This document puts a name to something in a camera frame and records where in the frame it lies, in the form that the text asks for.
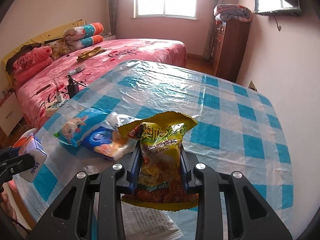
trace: gray curtain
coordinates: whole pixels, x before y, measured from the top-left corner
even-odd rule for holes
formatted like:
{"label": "gray curtain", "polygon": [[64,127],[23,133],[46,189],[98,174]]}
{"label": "gray curtain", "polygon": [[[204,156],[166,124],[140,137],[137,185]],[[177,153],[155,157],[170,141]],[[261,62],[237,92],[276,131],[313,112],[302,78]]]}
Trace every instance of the gray curtain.
{"label": "gray curtain", "polygon": [[108,0],[109,18],[112,35],[116,35],[116,21],[118,16],[118,0]]}
{"label": "gray curtain", "polygon": [[[218,2],[218,0],[213,0],[213,6],[214,7],[217,5],[217,2]],[[209,59],[210,58],[210,54],[211,54],[211,51],[212,51],[213,38],[214,38],[214,35],[215,35],[216,31],[217,31],[217,27],[216,27],[215,23],[216,23],[216,18],[213,15],[213,12],[212,12],[212,20],[211,20],[211,23],[210,23],[210,28],[209,28],[209,31],[208,31],[208,37],[207,37],[207,41],[205,42],[204,53],[203,53],[203,57],[205,59]]]}

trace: window frame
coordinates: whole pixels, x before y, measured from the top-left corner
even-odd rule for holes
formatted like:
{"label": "window frame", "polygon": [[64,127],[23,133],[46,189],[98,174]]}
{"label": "window frame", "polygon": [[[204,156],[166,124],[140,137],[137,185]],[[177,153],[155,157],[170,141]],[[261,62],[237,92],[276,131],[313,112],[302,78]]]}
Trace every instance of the window frame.
{"label": "window frame", "polygon": [[196,11],[195,11],[194,17],[165,14],[165,0],[164,0],[163,7],[164,7],[163,14],[139,15],[139,13],[138,13],[138,0],[133,0],[133,18],[136,19],[136,18],[164,17],[164,18],[181,18],[181,19],[189,19],[189,20],[198,20],[198,0],[196,0]]}

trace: wall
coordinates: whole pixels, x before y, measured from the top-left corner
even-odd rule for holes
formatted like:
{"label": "wall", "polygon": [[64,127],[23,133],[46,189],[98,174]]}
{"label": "wall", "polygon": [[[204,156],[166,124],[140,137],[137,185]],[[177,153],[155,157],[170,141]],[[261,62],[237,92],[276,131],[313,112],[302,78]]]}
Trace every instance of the wall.
{"label": "wall", "polygon": [[[239,0],[254,9],[254,0]],[[302,0],[301,17],[254,15],[237,83],[250,80],[272,102],[292,161],[296,238],[320,205],[320,21]]]}
{"label": "wall", "polygon": [[[109,32],[107,1],[15,0],[0,23],[0,59],[25,41],[79,19],[101,22]],[[0,73],[1,82],[5,82],[3,77],[4,73]]]}
{"label": "wall", "polygon": [[133,18],[133,0],[119,0],[118,39],[155,38],[182,41],[188,53],[202,55],[212,19],[212,0],[198,0],[198,20]]}

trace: blue and white plastic tablecloth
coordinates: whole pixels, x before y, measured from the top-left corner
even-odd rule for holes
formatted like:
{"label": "blue and white plastic tablecloth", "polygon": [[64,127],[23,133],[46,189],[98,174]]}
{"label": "blue and white plastic tablecloth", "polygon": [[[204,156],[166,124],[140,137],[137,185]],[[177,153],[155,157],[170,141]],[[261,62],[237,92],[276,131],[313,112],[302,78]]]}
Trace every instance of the blue and white plastic tablecloth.
{"label": "blue and white plastic tablecloth", "polygon": [[[36,221],[83,167],[111,165],[83,147],[66,146],[53,136],[86,107],[147,118],[164,111],[190,115],[199,123],[183,138],[184,148],[218,172],[241,171],[290,229],[293,205],[288,147],[270,101],[237,84],[196,71],[154,62],[121,63],[68,101],[39,130],[48,158],[33,183],[15,182]],[[194,239],[196,209],[169,212]]]}

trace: window sill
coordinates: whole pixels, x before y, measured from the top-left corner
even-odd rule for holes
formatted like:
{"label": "window sill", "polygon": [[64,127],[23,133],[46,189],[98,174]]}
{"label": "window sill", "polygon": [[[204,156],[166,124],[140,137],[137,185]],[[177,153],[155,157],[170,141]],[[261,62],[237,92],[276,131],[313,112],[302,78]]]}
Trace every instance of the window sill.
{"label": "window sill", "polygon": [[178,18],[178,19],[186,19],[186,20],[194,20],[198,21],[197,17],[189,17],[189,16],[180,16],[180,15],[139,15],[132,17],[131,19],[143,19],[143,18]]}

